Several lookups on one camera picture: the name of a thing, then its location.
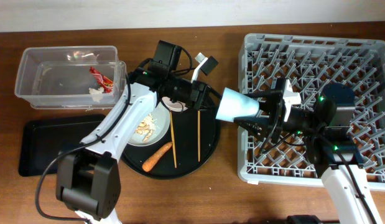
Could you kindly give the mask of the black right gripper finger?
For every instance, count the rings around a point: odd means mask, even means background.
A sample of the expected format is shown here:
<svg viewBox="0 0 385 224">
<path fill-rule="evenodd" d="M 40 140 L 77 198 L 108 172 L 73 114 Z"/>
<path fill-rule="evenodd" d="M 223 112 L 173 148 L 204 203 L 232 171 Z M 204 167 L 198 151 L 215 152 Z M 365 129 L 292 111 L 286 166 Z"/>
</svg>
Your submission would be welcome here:
<svg viewBox="0 0 385 224">
<path fill-rule="evenodd" d="M 237 117 L 234 122 L 256 138 L 263 138 L 267 133 L 266 118 Z"/>
<path fill-rule="evenodd" d="M 245 96 L 250 98 L 271 98 L 274 96 L 279 96 L 281 94 L 280 90 L 266 90 L 266 91 L 257 91 L 254 93 L 246 93 Z"/>
</svg>

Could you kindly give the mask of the light blue cup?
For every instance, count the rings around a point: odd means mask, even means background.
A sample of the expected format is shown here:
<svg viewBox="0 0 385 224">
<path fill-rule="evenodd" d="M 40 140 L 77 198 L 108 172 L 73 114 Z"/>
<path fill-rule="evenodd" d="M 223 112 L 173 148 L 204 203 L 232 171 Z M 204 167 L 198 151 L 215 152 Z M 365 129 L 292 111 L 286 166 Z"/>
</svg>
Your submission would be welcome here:
<svg viewBox="0 0 385 224">
<path fill-rule="evenodd" d="M 216 119 L 233 123 L 235 118 L 256 116 L 258 111 L 258 101 L 230 88 L 225 88 Z"/>
</svg>

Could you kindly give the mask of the red snack wrapper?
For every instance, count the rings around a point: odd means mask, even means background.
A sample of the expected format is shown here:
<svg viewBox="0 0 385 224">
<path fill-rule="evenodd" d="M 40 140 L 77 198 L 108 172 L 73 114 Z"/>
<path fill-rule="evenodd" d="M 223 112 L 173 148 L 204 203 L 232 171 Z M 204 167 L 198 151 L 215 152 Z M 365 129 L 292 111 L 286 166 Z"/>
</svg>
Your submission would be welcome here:
<svg viewBox="0 0 385 224">
<path fill-rule="evenodd" d="M 90 67 L 89 72 L 95 77 L 99 86 L 103 88 L 104 93 L 111 93 L 113 90 L 113 81 L 108 77 L 104 76 L 101 72 L 99 72 L 94 67 Z"/>
</svg>

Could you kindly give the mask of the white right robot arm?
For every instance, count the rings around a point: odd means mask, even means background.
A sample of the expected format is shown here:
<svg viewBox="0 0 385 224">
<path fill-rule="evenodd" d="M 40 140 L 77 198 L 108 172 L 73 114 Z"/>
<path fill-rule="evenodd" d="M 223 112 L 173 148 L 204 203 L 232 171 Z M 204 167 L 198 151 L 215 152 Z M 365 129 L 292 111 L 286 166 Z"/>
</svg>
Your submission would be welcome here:
<svg viewBox="0 0 385 224">
<path fill-rule="evenodd" d="M 330 194 L 340 223 L 382 222 L 370 193 L 363 157 L 348 134 L 355 112 L 351 88 L 326 84 L 311 111 L 298 107 L 300 95 L 286 78 L 278 79 L 273 89 L 248 93 L 247 97 L 265 98 L 259 108 L 269 117 L 237 115 L 234 123 L 263 144 L 272 141 L 274 147 L 285 142 L 283 132 L 287 137 L 301 136 L 306 158 Z"/>
</svg>

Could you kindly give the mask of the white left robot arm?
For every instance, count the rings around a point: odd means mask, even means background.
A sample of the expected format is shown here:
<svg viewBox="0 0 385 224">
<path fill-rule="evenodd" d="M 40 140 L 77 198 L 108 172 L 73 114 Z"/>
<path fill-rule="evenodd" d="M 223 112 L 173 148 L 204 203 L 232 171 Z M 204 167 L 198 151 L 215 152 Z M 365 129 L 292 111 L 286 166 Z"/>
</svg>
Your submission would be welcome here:
<svg viewBox="0 0 385 224">
<path fill-rule="evenodd" d="M 118 162 L 140 122 L 162 97 L 200 110 L 209 85 L 138 68 L 126 78 L 124 95 L 80 146 L 59 154 L 47 167 L 57 166 L 56 197 L 76 217 L 46 214 L 40 206 L 40 179 L 35 206 L 44 218 L 83 223 L 119 223 L 115 206 L 121 191 Z"/>
</svg>

